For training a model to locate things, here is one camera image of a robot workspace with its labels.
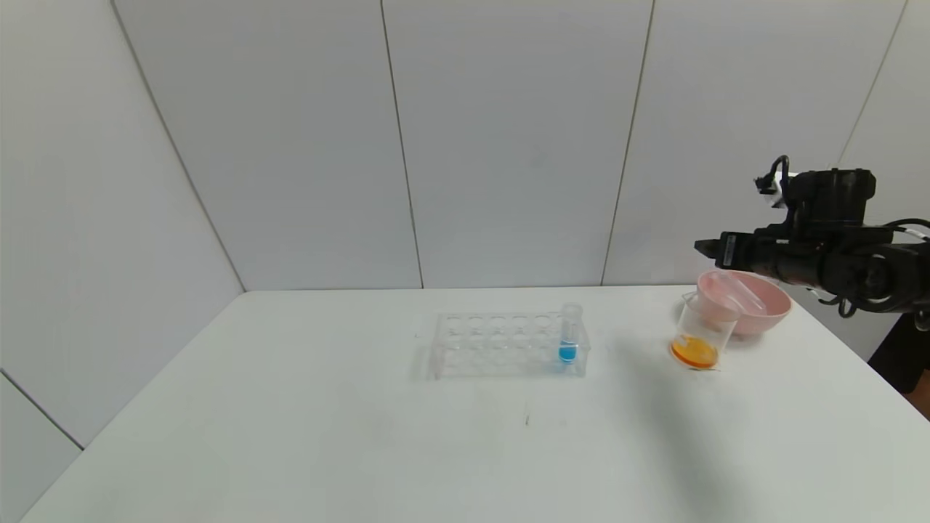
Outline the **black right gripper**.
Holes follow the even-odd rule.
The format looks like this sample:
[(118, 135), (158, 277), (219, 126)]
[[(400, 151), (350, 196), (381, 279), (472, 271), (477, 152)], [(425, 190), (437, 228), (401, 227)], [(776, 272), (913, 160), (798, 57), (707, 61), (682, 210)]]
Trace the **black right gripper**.
[(721, 237), (697, 240), (694, 248), (704, 257), (716, 259), (724, 270), (753, 272), (775, 280), (787, 281), (793, 246), (775, 230), (723, 232)]

